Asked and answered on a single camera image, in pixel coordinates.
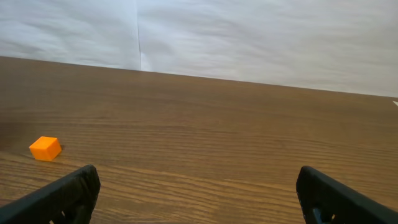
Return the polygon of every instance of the white backdrop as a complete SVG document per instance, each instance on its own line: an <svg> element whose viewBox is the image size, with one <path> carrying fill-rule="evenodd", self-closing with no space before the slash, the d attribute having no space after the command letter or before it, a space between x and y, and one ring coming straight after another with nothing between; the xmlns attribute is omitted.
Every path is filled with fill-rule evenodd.
<svg viewBox="0 0 398 224"><path fill-rule="evenodd" d="M398 96L398 2L3 0L0 54Z"/></svg>

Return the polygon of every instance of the wood grain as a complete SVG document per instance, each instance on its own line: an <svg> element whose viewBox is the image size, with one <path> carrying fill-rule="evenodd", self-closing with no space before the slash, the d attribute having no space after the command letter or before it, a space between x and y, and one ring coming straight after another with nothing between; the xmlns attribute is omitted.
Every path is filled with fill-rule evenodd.
<svg viewBox="0 0 398 224"><path fill-rule="evenodd" d="M93 164L91 223L303 223L309 165L398 210L393 98L5 57L0 76L0 205Z"/></svg>

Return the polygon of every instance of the brown wooden surface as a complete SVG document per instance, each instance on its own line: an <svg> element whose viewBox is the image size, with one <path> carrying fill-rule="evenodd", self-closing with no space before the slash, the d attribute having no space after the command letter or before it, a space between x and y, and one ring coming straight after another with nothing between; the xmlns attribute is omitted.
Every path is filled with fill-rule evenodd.
<svg viewBox="0 0 398 224"><path fill-rule="evenodd" d="M398 210L393 98L15 58L0 76L0 205L94 164L91 223L303 223L309 165Z"/></svg>

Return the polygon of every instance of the orange block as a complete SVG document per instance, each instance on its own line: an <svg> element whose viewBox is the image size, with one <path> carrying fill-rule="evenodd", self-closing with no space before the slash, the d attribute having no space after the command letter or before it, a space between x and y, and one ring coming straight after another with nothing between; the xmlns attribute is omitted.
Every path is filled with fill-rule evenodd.
<svg viewBox="0 0 398 224"><path fill-rule="evenodd" d="M52 161L61 152L61 145L57 138L42 136L29 149L35 159Z"/></svg>

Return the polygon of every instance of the small orange box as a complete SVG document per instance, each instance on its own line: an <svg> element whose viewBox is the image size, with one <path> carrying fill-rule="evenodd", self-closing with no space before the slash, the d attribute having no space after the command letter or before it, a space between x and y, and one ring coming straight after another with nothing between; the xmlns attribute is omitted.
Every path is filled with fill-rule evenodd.
<svg viewBox="0 0 398 224"><path fill-rule="evenodd" d="M61 152L61 145L57 138L42 136L29 149L35 159L52 161Z"/></svg>

